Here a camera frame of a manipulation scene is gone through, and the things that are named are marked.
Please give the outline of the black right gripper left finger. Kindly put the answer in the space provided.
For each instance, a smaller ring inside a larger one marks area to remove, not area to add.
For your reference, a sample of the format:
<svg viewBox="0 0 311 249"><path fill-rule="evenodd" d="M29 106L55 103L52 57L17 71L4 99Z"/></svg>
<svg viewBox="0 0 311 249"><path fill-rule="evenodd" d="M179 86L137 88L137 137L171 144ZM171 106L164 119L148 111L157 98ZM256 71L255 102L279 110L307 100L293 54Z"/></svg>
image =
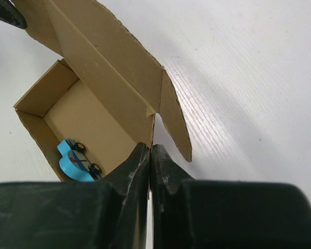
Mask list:
<svg viewBox="0 0 311 249"><path fill-rule="evenodd" d="M145 248L150 148L94 182L0 183L0 248Z"/></svg>

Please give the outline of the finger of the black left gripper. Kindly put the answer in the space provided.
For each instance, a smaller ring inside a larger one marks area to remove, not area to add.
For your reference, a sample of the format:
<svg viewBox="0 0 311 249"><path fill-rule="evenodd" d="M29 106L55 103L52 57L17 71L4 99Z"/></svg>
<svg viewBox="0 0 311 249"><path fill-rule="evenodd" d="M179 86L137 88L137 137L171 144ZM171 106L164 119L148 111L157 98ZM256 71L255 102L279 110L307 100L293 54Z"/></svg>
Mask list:
<svg viewBox="0 0 311 249"><path fill-rule="evenodd" d="M0 0L0 21L8 23L20 29L26 29L27 23L22 13L11 1Z"/></svg>

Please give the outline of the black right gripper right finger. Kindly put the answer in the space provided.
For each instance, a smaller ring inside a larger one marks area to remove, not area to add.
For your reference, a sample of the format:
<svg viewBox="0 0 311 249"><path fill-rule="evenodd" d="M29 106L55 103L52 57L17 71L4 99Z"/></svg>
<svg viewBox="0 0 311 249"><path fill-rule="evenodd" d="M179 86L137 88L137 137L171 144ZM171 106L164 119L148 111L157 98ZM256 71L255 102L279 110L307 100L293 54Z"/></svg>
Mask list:
<svg viewBox="0 0 311 249"><path fill-rule="evenodd" d="M196 180L151 154L154 248L311 248L311 205L285 183Z"/></svg>

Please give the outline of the small blue toy car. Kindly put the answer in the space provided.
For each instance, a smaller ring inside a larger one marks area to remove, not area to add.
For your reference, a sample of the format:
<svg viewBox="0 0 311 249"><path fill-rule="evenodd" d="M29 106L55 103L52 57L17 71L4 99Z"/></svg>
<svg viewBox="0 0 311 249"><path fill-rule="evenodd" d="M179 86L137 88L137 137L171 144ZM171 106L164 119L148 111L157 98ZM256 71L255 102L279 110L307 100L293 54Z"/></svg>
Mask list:
<svg viewBox="0 0 311 249"><path fill-rule="evenodd" d="M60 169L69 178L78 182L93 182L102 179L102 169L87 157L86 147L73 139L64 139L57 146L61 159Z"/></svg>

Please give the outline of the brown cardboard paper box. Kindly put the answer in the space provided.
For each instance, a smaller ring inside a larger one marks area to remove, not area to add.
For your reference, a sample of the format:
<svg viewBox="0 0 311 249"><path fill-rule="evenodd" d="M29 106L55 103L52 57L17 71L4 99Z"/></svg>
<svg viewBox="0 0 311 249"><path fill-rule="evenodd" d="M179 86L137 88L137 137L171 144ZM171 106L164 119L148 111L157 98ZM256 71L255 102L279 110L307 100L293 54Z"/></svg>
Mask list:
<svg viewBox="0 0 311 249"><path fill-rule="evenodd" d="M28 35L59 54L15 104L18 117L62 181L57 146L71 138L104 174L139 142L152 146L156 115L186 161L192 145L164 67L97 1L15 1Z"/></svg>

